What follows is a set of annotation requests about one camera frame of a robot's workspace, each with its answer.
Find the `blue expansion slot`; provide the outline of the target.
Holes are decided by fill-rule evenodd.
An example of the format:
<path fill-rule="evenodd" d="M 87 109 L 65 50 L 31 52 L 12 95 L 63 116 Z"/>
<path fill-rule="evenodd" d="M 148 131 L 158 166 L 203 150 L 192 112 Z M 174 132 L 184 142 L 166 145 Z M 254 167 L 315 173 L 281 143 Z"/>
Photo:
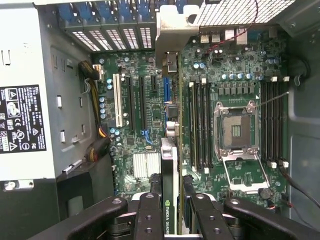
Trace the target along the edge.
<path fill-rule="evenodd" d="M 168 77 L 163 78 L 163 92 L 164 92 L 164 103 L 172 101 L 171 96 L 171 80 Z"/>

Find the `silver chipset heatsink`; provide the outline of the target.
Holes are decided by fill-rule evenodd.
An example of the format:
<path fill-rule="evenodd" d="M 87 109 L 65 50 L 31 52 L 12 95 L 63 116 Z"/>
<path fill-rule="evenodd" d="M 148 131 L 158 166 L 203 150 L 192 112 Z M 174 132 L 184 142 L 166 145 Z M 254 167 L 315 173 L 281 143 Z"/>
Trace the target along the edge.
<path fill-rule="evenodd" d="M 149 178 L 161 172 L 161 154 L 159 152 L 136 153 L 132 156 L 133 176 L 136 179 Z"/>

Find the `silver power supply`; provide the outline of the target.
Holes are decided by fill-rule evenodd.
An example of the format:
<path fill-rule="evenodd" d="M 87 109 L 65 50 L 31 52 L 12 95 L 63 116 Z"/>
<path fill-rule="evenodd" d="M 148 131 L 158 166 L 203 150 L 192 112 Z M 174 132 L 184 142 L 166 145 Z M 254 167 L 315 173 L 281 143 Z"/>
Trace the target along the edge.
<path fill-rule="evenodd" d="M 89 58 L 34 1 L 0 0 L 0 181 L 54 179 L 96 137 Z"/>

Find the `thin metal locking lever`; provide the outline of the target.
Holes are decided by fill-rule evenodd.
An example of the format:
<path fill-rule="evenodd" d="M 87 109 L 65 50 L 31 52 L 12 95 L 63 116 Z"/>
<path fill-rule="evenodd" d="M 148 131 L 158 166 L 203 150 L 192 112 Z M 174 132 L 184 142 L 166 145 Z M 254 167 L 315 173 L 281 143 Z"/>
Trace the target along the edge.
<path fill-rule="evenodd" d="M 271 99 L 268 99 L 268 100 L 266 100 L 264 102 L 261 102 L 260 104 L 256 105 L 254 108 L 257 109 L 257 108 L 259 108 L 259 107 L 261 107 L 263 105 L 266 105 L 266 104 L 268 104 L 268 103 L 270 103 L 272 101 L 281 99 L 281 98 L 283 98 L 284 96 L 287 96 L 287 95 L 289 95 L 289 91 L 286 91 L 286 92 L 284 92 L 284 93 L 282 93 L 282 94 L 280 94 L 278 96 L 272 97 Z"/>

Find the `green motherboard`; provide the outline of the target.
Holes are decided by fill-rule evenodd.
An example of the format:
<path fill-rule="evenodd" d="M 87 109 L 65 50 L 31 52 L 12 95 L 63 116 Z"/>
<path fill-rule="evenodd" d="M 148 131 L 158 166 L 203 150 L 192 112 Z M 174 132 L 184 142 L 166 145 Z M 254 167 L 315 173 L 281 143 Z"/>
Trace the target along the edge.
<path fill-rule="evenodd" d="M 287 185 L 278 165 L 282 153 L 281 103 L 278 99 L 278 154 L 277 162 L 268 165 L 268 120 L 265 104 L 265 161 L 261 155 L 261 109 L 259 119 L 259 154 L 257 160 L 219 161 L 215 154 L 214 110 L 222 101 L 240 105 L 248 100 L 261 103 L 261 82 L 265 83 L 265 101 L 268 100 L 268 83 L 272 85 L 272 97 L 287 92 L 287 35 L 284 32 L 270 34 L 266 31 L 250 31 L 236 40 L 211 49 L 219 34 L 196 35 L 189 39 L 181 53 L 183 70 L 183 160 L 182 175 L 193 178 L 197 192 L 208 193 L 219 202 L 239 197 L 270 210 L 278 209 L 285 200 Z M 113 164 L 113 184 L 116 195 L 130 199 L 149 186 L 150 177 L 135 178 L 133 154 L 160 153 L 161 139 L 165 133 L 164 86 L 162 72 L 156 67 L 155 54 L 151 51 L 115 52 L 98 55 L 95 67 L 101 69 L 98 84 L 98 135 L 110 137 Z M 116 127 L 113 74 L 119 74 L 122 90 L 123 127 Z M 152 92 L 151 76 L 156 76 L 157 92 Z M 133 131 L 130 132 L 128 92 L 126 77 L 131 78 L 131 107 Z M 142 131 L 140 112 L 139 77 L 144 78 L 147 129 Z M 205 168 L 205 137 L 203 84 L 206 78 L 206 124 L 208 168 Z M 199 124 L 197 85 L 201 85 L 203 169 L 199 163 Z M 208 83 L 211 83 L 213 168 L 210 168 L 210 137 L 208 113 Z M 272 198 L 264 200 L 259 189 L 272 190 Z"/>

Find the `open black PC case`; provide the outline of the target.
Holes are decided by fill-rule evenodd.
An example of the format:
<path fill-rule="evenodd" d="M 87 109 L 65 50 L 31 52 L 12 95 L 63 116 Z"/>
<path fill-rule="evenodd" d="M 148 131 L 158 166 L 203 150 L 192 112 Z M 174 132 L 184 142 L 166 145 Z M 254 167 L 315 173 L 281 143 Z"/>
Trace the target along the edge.
<path fill-rule="evenodd" d="M 135 21 L 120 23 L 119 13 L 115 21 L 105 21 L 97 9 L 102 0 L 24 0 L 37 6 L 50 6 L 57 12 L 57 25 L 78 46 L 88 52 L 88 59 L 78 63 L 79 75 L 84 80 L 85 92 L 89 94 L 94 114 L 96 135 L 88 145 L 84 156 L 66 168 L 68 175 L 85 162 L 97 163 L 111 156 L 111 138 L 99 136 L 98 128 L 98 85 L 102 71 L 95 67 L 95 58 L 103 54 L 147 51 L 155 55 L 157 13 L 164 5 L 175 5 L 183 13 L 185 6 L 198 6 L 196 15 L 189 21 L 196 24 L 198 33 L 191 36 L 212 36 L 219 38 L 211 44 L 214 50 L 221 45 L 250 31 L 266 31 L 272 35 L 283 32 L 287 35 L 285 55 L 289 81 L 287 111 L 287 162 L 288 167 L 278 165 L 287 193 L 284 202 L 271 210 L 241 197 L 255 205 L 271 210 L 277 215 L 291 219 L 311 228 L 311 240 L 320 240 L 320 0 L 154 0 L 155 18 L 152 22 L 138 22 L 137 0 L 131 0 Z M 82 20 L 75 3 L 90 1 L 93 21 Z M 67 22 L 60 17 L 58 4 L 71 3 L 74 21 Z M 163 240 L 203 240 L 199 233 L 191 233 L 186 226 L 184 176 L 182 175 L 182 222 L 181 233 L 165 236 Z M 5 180 L 5 190 L 29 190 L 35 179 Z M 219 204 L 215 196 L 205 192 Z"/>

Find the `black plastic duct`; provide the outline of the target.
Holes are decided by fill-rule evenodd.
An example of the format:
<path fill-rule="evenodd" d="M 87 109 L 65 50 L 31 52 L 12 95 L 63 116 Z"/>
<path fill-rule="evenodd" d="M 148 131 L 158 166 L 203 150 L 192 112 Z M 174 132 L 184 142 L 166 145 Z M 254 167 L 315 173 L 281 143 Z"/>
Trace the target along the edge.
<path fill-rule="evenodd" d="M 5 184 L 0 182 L 0 240 L 27 240 L 114 195 L 108 156 L 68 175 L 36 179 L 30 189 L 5 190 Z"/>

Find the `black RAM slot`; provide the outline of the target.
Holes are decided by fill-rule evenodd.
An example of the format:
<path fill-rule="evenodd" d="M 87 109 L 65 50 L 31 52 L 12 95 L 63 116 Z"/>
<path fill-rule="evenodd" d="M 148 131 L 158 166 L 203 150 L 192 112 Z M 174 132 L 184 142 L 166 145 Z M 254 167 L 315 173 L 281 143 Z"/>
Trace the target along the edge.
<path fill-rule="evenodd" d="M 202 79 L 202 97 L 203 97 L 203 120 L 204 120 L 204 153 L 205 153 L 205 168 L 209 167 L 208 164 L 208 137 L 207 137 L 207 110 L 206 110 L 206 86 L 207 79 Z"/>
<path fill-rule="evenodd" d="M 273 97 L 273 90 L 272 84 L 269 82 L 267 84 L 267 99 L 269 102 L 266 104 L 266 113 L 267 113 L 267 160 L 268 165 L 271 166 L 272 162 L 272 97 Z"/>
<path fill-rule="evenodd" d="M 277 162 L 277 157 L 278 157 L 278 150 L 279 150 L 279 136 L 278 136 L 278 110 L 279 110 L 279 100 L 274 99 L 273 100 L 273 112 L 272 112 L 272 117 L 273 117 L 273 122 L 272 122 L 272 160 L 274 162 Z"/>
<path fill-rule="evenodd" d="M 202 89 L 201 84 L 197 84 L 197 100 L 198 100 L 198 134 L 199 134 L 199 166 L 203 169 L 203 132 L 202 132 Z"/>
<path fill-rule="evenodd" d="M 265 140 L 265 123 L 266 123 L 266 114 L 265 114 L 265 105 L 263 104 L 266 100 L 265 94 L 265 83 L 260 83 L 260 96 L 261 96 L 261 106 L 260 106 L 260 113 L 261 113 L 261 160 L 263 162 L 266 161 L 266 140 Z"/>
<path fill-rule="evenodd" d="M 285 94 L 279 99 L 281 106 L 281 127 L 282 127 L 282 145 L 281 145 L 281 155 L 280 155 L 280 165 L 283 165 L 285 161 L 287 161 L 287 151 L 288 151 L 288 96 L 289 94 Z"/>
<path fill-rule="evenodd" d="M 212 100 L 211 100 L 211 83 L 208 83 L 207 96 L 208 96 L 208 117 L 209 117 L 209 147 L 210 147 L 210 168 L 214 167 L 214 143 L 213 143 L 213 124 L 212 124 Z"/>

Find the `blue slot retaining clip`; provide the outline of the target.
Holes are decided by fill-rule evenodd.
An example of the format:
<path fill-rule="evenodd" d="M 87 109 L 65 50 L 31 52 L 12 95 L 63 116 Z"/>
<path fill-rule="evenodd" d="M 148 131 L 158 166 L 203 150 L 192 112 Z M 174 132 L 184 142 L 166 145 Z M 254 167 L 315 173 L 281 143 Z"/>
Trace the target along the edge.
<path fill-rule="evenodd" d="M 113 22 L 118 17 L 118 4 L 115 0 L 101 0 L 96 2 L 98 12 L 106 22 Z"/>
<path fill-rule="evenodd" d="M 93 14 L 94 10 L 91 1 L 76 2 L 74 5 L 76 6 L 82 20 L 89 22 L 94 20 L 95 15 Z"/>
<path fill-rule="evenodd" d="M 155 20 L 155 0 L 137 0 L 137 21 L 139 23 Z"/>
<path fill-rule="evenodd" d="M 72 23 L 75 20 L 73 6 L 71 3 L 59 3 L 58 4 L 59 15 L 62 20 Z"/>
<path fill-rule="evenodd" d="M 118 18 L 121 24 L 133 23 L 136 20 L 136 13 L 132 8 L 132 0 L 118 1 Z"/>

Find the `coin cell battery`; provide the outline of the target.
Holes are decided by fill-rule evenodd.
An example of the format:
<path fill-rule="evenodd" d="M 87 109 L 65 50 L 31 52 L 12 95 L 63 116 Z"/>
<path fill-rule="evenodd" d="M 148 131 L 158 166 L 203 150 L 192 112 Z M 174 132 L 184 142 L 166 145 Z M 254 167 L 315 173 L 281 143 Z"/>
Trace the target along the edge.
<path fill-rule="evenodd" d="M 258 194 L 263 200 L 271 199 L 273 196 L 273 192 L 269 188 L 260 188 Z"/>

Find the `CPU socket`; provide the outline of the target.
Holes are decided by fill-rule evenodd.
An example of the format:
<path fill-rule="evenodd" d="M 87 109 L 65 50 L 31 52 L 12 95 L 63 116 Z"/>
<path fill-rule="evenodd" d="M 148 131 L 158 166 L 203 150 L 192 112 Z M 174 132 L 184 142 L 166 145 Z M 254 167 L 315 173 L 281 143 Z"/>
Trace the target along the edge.
<path fill-rule="evenodd" d="M 214 151 L 220 162 L 257 160 L 260 151 L 256 101 L 240 105 L 218 101 L 213 113 Z"/>

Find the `white expansion slot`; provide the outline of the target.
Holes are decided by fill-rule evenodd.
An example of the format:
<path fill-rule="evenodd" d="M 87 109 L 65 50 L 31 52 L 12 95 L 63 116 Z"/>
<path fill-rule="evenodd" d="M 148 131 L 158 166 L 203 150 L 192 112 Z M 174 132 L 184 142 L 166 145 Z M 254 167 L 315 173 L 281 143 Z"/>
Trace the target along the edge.
<path fill-rule="evenodd" d="M 123 127 L 122 86 L 118 73 L 112 75 L 116 127 Z"/>

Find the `long black expansion slot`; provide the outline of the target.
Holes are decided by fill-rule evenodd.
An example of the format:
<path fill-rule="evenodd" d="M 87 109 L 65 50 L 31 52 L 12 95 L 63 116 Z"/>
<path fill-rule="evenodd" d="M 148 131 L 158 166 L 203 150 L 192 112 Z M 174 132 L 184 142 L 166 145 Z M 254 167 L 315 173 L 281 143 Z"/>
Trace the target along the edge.
<path fill-rule="evenodd" d="M 145 98 L 145 81 L 143 76 L 138 77 L 139 81 L 139 101 L 140 101 L 140 119 L 141 130 L 147 129 L 147 115 L 146 115 L 146 98 Z"/>
<path fill-rule="evenodd" d="M 133 131 L 133 113 L 132 113 L 132 89 L 131 89 L 131 78 L 129 76 L 126 77 L 126 85 L 127 85 L 127 105 L 128 105 L 128 121 L 129 121 L 129 130 Z"/>

